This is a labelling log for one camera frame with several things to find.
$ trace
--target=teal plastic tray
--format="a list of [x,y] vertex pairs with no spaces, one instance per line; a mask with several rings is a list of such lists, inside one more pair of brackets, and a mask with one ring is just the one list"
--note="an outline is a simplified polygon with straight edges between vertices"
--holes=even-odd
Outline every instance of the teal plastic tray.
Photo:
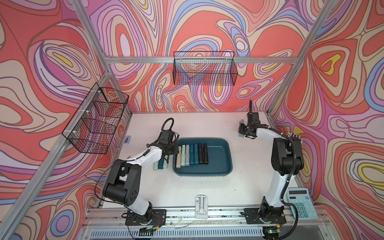
[[190,165],[176,168],[176,158],[173,157],[173,171],[179,176],[225,176],[232,171],[232,158],[229,144],[222,138],[181,138],[179,146],[183,144],[204,144],[208,145],[208,164]]

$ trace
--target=calculator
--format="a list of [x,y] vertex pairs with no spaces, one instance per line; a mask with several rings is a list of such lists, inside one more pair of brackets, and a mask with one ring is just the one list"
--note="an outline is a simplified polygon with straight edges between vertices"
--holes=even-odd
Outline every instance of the calculator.
[[[288,202],[296,205],[297,210],[299,211],[300,220],[312,220],[317,219],[317,213],[314,209],[312,199],[308,194],[308,189],[306,188],[289,188],[287,192]],[[291,206],[291,211],[293,218],[295,216],[295,210]]]

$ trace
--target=psychedelic wallpaper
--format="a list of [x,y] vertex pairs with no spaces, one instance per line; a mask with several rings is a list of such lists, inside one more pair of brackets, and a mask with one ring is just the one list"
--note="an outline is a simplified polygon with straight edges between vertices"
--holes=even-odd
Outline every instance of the psychedelic wallpaper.
[[[94,0],[86,9],[107,56],[233,50],[296,56],[323,1]],[[289,65],[238,64],[235,86],[175,86],[173,64],[114,64],[132,112],[266,110]]]
[[[0,220],[103,73],[69,1],[0,1]],[[107,155],[68,147],[13,239],[76,235],[125,123]]]
[[384,2],[333,9],[273,119],[303,137],[300,176],[341,239],[384,239]]

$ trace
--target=white tabletop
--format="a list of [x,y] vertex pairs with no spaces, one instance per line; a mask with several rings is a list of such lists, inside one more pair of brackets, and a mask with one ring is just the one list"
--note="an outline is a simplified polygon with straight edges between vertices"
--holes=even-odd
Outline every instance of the white tabletop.
[[[268,124],[264,112],[259,113],[262,124]],[[139,193],[154,207],[194,206],[195,196],[208,196],[209,206],[260,204],[268,192],[274,170],[271,166],[272,146],[262,139],[239,137],[238,127],[246,113],[148,113],[133,114],[119,158],[126,159],[142,152],[147,143],[157,139],[167,118],[174,118],[172,128],[186,137],[218,137],[229,143],[233,170],[225,177],[181,177],[168,169],[143,167]],[[295,181],[290,187],[297,187]],[[122,207],[104,202],[103,208]]]

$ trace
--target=black wire basket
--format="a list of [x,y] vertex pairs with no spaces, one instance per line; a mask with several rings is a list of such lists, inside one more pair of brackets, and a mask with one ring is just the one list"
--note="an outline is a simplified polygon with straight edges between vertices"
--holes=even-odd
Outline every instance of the black wire basket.
[[175,51],[175,85],[234,86],[237,67],[233,51]]
[[79,152],[107,154],[128,99],[114,88],[99,87],[70,134],[63,135]]

